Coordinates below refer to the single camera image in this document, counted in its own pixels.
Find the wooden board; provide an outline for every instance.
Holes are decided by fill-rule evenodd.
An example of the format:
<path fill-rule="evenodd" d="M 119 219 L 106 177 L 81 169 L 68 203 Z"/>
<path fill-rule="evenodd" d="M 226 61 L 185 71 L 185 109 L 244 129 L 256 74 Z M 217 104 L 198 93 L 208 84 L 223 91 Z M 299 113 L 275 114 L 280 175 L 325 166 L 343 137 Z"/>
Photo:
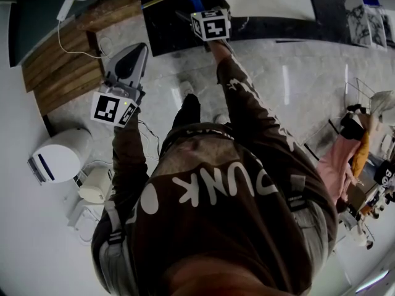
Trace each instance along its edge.
<path fill-rule="evenodd" d="M 100 67 L 98 59 L 90 58 L 84 54 L 78 55 L 75 60 L 65 64 L 35 88 L 34 91 L 36 99 L 44 99 L 46 96 L 55 93 L 65 84 L 72 82 L 79 76 L 82 76 L 98 67 Z"/>
<path fill-rule="evenodd" d="M 139 14 L 142 14 L 140 0 L 103 0 L 77 19 L 77 28 L 98 32 Z"/>
<path fill-rule="evenodd" d="M 68 51 L 87 52 L 96 56 L 97 52 L 92 49 L 87 32 L 71 31 L 68 36 L 62 41 L 64 49 Z M 23 77 L 25 79 L 26 90 L 29 92 L 35 89 L 43 80 L 49 75 L 61 68 L 66 63 L 76 58 L 79 54 L 69 54 L 60 48 L 59 43 L 56 42 L 40 54 L 35 61 L 28 67 L 23 69 Z"/>
<path fill-rule="evenodd" d="M 71 21 L 60 29 L 60 38 L 63 41 L 64 38 L 72 31 L 76 31 L 77 23 L 76 21 Z M 52 46 L 57 41 L 57 34 L 51 35 L 43 44 L 38 46 L 35 51 L 28 57 L 22 64 L 22 68 L 27 69 L 36 59 L 42 54 L 47 48 Z"/>
<path fill-rule="evenodd" d="M 46 115 L 69 100 L 97 88 L 101 79 L 101 62 L 80 55 L 34 90 L 40 113 Z"/>
<path fill-rule="evenodd" d="M 102 77 L 92 79 L 89 82 L 82 84 L 79 88 L 71 90 L 67 94 L 64 94 L 58 100 L 48 103 L 47 105 L 39 105 L 39 111 L 42 116 L 47 115 L 49 112 L 57 109 L 58 107 L 66 104 L 67 102 L 75 99 L 76 97 L 82 96 L 83 94 L 96 89 L 99 87 Z"/>

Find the small white box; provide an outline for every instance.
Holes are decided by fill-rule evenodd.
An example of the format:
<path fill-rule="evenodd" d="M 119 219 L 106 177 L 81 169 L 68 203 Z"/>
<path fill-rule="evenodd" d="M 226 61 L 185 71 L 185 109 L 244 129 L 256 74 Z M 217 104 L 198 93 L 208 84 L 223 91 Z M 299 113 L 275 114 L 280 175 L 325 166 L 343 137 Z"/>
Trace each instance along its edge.
<path fill-rule="evenodd" d="M 59 10 L 59 13 L 56 17 L 58 21 L 63 22 L 67 18 L 67 14 L 69 14 L 70 9 L 72 8 L 74 0 L 65 0 L 63 2 L 62 7 Z"/>
<path fill-rule="evenodd" d="M 226 9 L 192 13 L 191 21 L 195 35 L 203 41 L 229 38 L 230 21 Z"/>
<path fill-rule="evenodd" d="M 78 194 L 89 203 L 102 204 L 111 186 L 112 174 L 108 168 L 97 167 L 88 175 Z"/>

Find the hair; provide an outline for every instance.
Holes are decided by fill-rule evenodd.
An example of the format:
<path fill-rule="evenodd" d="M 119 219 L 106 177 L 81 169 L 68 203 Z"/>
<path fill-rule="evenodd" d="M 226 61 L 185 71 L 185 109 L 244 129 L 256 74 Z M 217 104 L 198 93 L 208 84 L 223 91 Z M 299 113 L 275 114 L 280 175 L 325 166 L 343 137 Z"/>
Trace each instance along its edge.
<path fill-rule="evenodd" d="M 341 197 L 338 199 L 336 202 L 336 210 L 338 211 L 338 214 L 344 213 L 348 208 L 348 203 L 345 202 Z"/>

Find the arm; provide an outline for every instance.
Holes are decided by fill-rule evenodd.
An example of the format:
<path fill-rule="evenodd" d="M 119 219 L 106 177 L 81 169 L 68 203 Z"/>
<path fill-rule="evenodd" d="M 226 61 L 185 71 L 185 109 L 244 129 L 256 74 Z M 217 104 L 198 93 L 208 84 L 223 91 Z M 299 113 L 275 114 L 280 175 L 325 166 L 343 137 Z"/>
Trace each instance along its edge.
<path fill-rule="evenodd" d="M 129 197 L 140 196 L 148 180 L 146 158 L 143 152 L 138 129 L 139 109 L 133 114 L 124 128 L 114 128 L 112 141 L 115 203 Z"/>
<path fill-rule="evenodd" d="M 220 42 L 209 45 L 218 63 L 218 82 L 225 93 L 235 139 L 262 162 L 289 206 L 295 196 L 302 196 L 302 206 L 292 207 L 293 212 L 303 212 L 305 200 L 309 200 L 305 202 L 307 207 L 312 207 L 313 202 L 322 210 L 319 214 L 323 217 L 316 216 L 312 230 L 316 235 L 308 240 L 311 247 L 317 242 L 315 246 L 320 246 L 321 257 L 316 264 L 319 268 L 335 244 L 338 223 L 335 205 L 313 164 L 264 104 L 244 68 Z"/>

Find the white wall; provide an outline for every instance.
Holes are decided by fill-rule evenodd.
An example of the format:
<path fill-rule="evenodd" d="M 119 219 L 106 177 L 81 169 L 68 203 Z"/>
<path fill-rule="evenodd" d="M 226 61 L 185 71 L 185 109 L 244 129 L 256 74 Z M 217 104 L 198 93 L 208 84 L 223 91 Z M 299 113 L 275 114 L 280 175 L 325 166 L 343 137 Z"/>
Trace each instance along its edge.
<path fill-rule="evenodd" d="M 7 296 L 108 295 L 90 248 L 67 229 L 64 197 L 75 186 L 40 186 L 27 165 L 48 133 L 21 68 L 9 68 L 8 16 L 0 6 L 0 288 Z"/>

